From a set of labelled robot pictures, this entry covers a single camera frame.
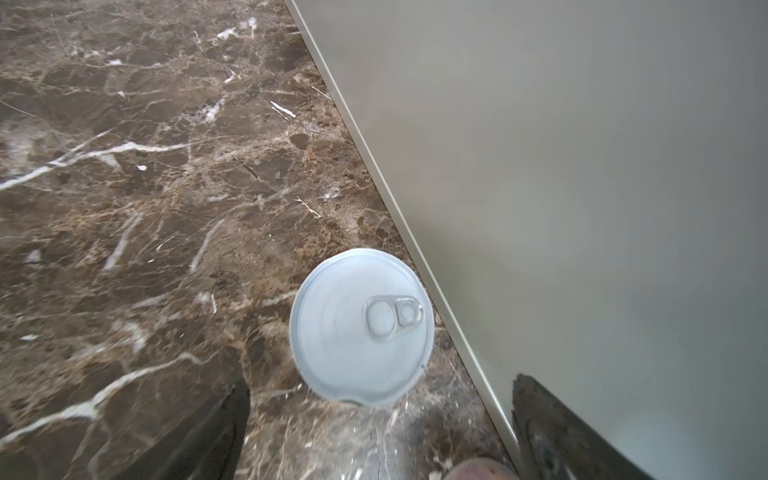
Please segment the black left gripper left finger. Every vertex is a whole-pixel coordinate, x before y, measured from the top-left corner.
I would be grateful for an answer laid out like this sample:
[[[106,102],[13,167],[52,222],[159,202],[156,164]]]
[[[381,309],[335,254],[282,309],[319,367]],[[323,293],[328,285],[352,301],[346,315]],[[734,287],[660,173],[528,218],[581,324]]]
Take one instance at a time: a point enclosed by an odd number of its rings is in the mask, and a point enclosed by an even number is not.
[[[240,378],[217,391],[116,477],[234,478],[250,409],[250,390]]]

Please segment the pink label can front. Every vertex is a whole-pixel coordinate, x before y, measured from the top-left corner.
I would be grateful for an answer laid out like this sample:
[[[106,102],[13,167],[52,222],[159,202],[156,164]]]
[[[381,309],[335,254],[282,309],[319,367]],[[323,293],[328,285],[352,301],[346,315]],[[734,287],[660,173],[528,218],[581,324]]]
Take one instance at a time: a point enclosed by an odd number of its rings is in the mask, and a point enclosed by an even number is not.
[[[465,460],[447,472],[444,480],[519,480],[504,464],[488,458]]]

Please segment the green label can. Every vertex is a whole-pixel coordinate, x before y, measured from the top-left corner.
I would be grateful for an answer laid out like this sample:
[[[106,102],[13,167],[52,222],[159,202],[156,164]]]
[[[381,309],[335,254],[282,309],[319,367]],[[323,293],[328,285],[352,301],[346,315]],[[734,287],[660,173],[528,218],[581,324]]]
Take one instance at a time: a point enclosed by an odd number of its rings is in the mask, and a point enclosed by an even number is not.
[[[425,373],[434,312],[416,273],[386,252],[354,248],[303,281],[289,318],[297,369],[321,398],[395,404]]]

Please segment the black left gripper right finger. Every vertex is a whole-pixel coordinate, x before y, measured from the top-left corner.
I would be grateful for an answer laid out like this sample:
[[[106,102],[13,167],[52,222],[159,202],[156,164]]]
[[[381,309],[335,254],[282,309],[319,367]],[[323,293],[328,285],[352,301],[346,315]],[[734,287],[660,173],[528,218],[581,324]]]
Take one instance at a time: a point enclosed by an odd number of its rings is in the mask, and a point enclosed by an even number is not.
[[[648,479],[534,377],[518,374],[512,427],[528,479]]]

